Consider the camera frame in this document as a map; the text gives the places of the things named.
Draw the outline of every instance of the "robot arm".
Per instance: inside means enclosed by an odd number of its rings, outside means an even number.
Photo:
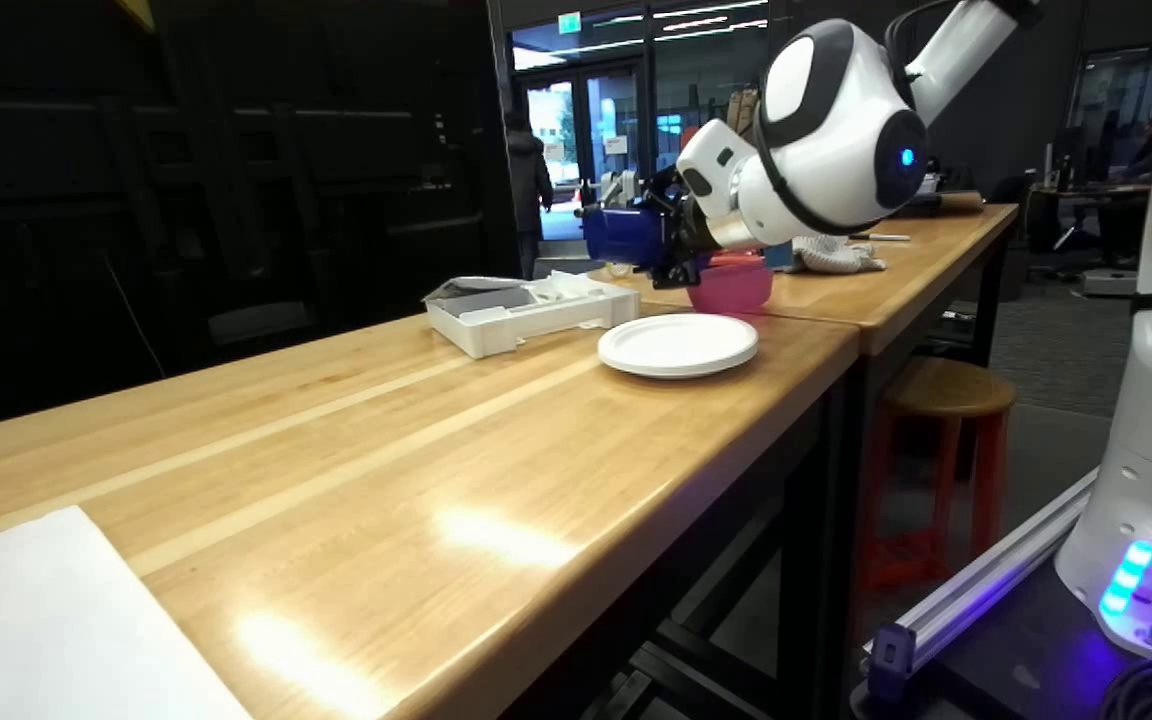
[[[679,175],[718,245],[851,238],[925,180],[925,130],[1012,35],[1032,0],[960,0],[906,69],[847,20],[806,27],[774,59],[761,138],[708,120],[679,153]]]

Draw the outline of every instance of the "white plate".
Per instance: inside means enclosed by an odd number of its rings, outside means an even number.
[[[599,360],[631,378],[711,378],[758,351],[751,323],[708,312],[644,316],[599,338]]]

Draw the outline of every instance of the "white paper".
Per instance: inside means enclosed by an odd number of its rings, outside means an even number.
[[[0,720],[249,717],[105,533],[65,510],[0,533]]]

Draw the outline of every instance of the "wooden countertop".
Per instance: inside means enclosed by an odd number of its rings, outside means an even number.
[[[668,384],[412,316],[3,420],[0,530],[82,505],[251,717],[498,717],[851,360],[770,322]]]
[[[987,206],[971,215],[884,222],[870,240],[884,271],[775,275],[770,316],[855,323],[860,351],[882,356],[1012,222],[1017,206]],[[653,304],[691,307],[684,292],[657,292]]]

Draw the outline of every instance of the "floor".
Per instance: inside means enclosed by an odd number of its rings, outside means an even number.
[[[583,263],[581,240],[549,245],[546,263]],[[1084,298],[1078,275],[1022,271],[1017,301],[999,304],[994,373],[1022,388],[1007,432],[1006,533],[1059,497],[1074,481],[1101,466],[1109,416],[1116,405],[1132,316],[1127,301]],[[775,666],[775,559],[748,587],[738,611],[718,630],[711,645],[774,674]],[[875,630],[913,610],[927,587],[890,594],[860,610],[860,630]],[[653,706],[650,720],[690,717]]]

